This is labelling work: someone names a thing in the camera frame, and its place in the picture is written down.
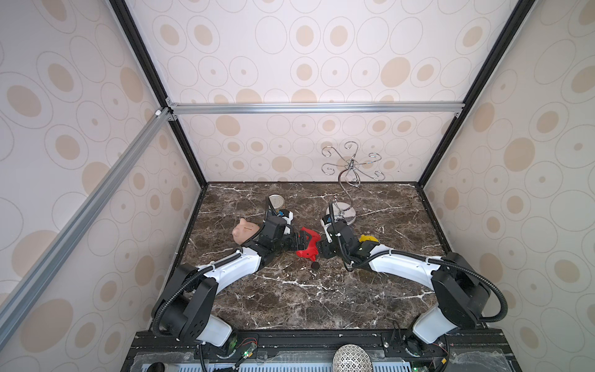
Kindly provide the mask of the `red piggy bank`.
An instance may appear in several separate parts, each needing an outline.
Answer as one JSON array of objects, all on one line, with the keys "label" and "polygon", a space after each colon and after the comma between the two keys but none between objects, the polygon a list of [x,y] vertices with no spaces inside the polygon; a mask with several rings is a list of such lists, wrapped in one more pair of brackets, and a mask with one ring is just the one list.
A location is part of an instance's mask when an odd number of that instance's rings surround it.
[{"label": "red piggy bank", "polygon": [[319,242],[321,240],[320,235],[311,229],[302,227],[301,230],[304,229],[305,231],[307,231],[308,233],[311,234],[311,240],[309,243],[309,248],[304,251],[304,252],[297,252],[296,255],[300,258],[305,258],[308,259],[312,262],[315,262],[317,260],[317,256],[319,255],[319,251],[317,249],[317,242]]}]

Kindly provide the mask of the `yellow piggy bank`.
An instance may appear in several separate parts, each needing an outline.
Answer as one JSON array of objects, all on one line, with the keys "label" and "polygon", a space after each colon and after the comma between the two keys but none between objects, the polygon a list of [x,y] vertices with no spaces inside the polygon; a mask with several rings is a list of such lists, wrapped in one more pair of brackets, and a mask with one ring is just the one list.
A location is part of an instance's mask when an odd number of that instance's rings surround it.
[{"label": "yellow piggy bank", "polygon": [[368,235],[362,235],[362,236],[359,238],[359,242],[360,242],[360,243],[364,243],[364,242],[373,242],[373,243],[377,243],[377,244],[379,244],[379,243],[380,243],[380,242],[379,242],[379,240],[378,240],[376,237],[373,237],[373,236],[368,236]]}]

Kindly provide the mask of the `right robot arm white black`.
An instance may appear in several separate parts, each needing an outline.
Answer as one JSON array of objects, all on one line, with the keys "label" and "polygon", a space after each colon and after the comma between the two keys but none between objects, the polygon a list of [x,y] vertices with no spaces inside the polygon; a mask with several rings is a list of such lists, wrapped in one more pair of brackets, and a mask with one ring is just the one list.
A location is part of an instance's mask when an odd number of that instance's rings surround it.
[{"label": "right robot arm white black", "polygon": [[455,329],[473,330],[483,323],[499,322],[508,314],[503,292],[459,254],[427,257],[396,250],[375,238],[356,237],[345,221],[329,215],[321,225],[325,236],[318,242],[320,252],[341,258],[347,270],[391,274],[433,291],[437,303],[415,319],[403,338],[410,350],[433,344]]}]

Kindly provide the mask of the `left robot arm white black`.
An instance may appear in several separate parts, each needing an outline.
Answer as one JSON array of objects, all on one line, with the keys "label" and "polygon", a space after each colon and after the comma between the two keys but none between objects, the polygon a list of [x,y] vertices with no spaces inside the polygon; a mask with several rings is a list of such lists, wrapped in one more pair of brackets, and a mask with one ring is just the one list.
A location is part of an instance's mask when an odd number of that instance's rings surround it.
[{"label": "left robot arm white black", "polygon": [[291,220],[288,211],[270,215],[260,225],[241,218],[232,230],[234,242],[239,245],[234,254],[201,267],[186,263],[177,267],[153,307],[151,332],[185,343],[234,348],[235,331],[212,314],[217,294],[257,273],[284,252],[311,260],[318,255],[320,235],[306,228],[295,230]]}]

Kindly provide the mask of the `pink piggy bank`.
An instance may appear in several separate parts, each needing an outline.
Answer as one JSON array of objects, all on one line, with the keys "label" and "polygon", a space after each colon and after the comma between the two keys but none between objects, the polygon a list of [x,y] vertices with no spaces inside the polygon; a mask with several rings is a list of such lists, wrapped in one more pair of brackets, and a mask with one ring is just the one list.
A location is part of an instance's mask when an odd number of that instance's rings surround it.
[{"label": "pink piggy bank", "polygon": [[251,240],[260,231],[260,226],[241,218],[232,230],[232,238],[235,243],[243,246],[246,241]]}]

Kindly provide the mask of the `soup can blue label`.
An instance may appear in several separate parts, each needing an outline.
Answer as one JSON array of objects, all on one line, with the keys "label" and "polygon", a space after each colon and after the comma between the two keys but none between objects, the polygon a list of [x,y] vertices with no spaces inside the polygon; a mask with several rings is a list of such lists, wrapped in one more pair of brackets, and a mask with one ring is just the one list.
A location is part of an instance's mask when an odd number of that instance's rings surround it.
[{"label": "soup can blue label", "polygon": [[284,206],[284,198],[281,195],[269,195],[267,197],[268,209],[274,215],[279,215]]}]

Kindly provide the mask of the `chrome mug tree stand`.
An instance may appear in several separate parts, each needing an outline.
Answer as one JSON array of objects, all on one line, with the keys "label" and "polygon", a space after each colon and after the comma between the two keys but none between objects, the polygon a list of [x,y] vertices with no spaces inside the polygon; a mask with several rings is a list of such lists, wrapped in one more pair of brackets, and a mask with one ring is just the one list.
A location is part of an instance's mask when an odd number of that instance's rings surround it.
[{"label": "chrome mug tree stand", "polygon": [[339,201],[337,197],[333,199],[332,211],[339,218],[343,219],[348,226],[352,225],[356,220],[356,209],[354,208],[354,201],[352,195],[347,190],[346,186],[358,188],[362,184],[362,177],[368,178],[372,181],[384,181],[385,174],[381,170],[375,170],[373,175],[366,173],[363,170],[364,166],[379,163],[382,156],[379,153],[368,153],[363,161],[358,161],[359,144],[356,141],[349,140],[345,142],[343,148],[351,152],[350,156],[343,156],[340,151],[333,146],[324,146],[321,150],[322,156],[331,158],[333,155],[339,157],[336,162],[325,162],[321,170],[327,176],[337,175],[337,182],[341,187],[344,195],[349,201]]}]

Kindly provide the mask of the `perforated metal ball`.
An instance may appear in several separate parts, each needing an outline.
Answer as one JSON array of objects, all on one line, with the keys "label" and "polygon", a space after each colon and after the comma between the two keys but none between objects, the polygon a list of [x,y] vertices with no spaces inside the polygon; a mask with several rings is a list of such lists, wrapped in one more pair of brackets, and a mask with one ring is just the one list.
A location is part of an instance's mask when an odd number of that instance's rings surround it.
[{"label": "perforated metal ball", "polygon": [[373,372],[373,364],[368,353],[358,345],[347,344],[333,356],[333,372]]}]

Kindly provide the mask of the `horizontal aluminium frame bar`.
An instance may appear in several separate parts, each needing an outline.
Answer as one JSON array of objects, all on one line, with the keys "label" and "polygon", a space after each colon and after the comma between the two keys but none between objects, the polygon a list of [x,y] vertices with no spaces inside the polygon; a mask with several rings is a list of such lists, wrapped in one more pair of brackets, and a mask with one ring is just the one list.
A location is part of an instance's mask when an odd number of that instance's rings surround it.
[{"label": "horizontal aluminium frame bar", "polygon": [[336,113],[460,113],[464,102],[310,102],[310,103],[177,103],[170,106],[180,115],[336,114]]}]

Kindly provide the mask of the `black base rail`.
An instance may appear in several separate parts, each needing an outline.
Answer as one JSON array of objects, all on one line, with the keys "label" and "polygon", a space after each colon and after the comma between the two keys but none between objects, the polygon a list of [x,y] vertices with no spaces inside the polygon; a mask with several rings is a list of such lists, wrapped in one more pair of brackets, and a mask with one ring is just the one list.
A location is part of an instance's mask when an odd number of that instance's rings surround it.
[{"label": "black base rail", "polygon": [[406,352],[400,333],[389,330],[254,330],[240,332],[230,354],[215,347],[137,333],[124,371],[331,371],[340,347],[361,347],[375,371],[519,371],[500,330],[452,331],[425,347]]}]

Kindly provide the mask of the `diagonal aluminium frame bar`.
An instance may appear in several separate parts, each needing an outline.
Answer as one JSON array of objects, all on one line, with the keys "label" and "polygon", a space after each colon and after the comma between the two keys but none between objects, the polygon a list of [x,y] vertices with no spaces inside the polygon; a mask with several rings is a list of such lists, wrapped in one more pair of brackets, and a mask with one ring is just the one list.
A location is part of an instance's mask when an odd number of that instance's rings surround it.
[{"label": "diagonal aluminium frame bar", "polygon": [[172,112],[171,108],[164,107],[145,125],[15,288],[1,310],[1,347],[4,347],[18,330],[31,308],[82,240],[83,235],[90,229],[99,213],[123,183],[124,178],[136,165],[161,127],[171,118]]}]

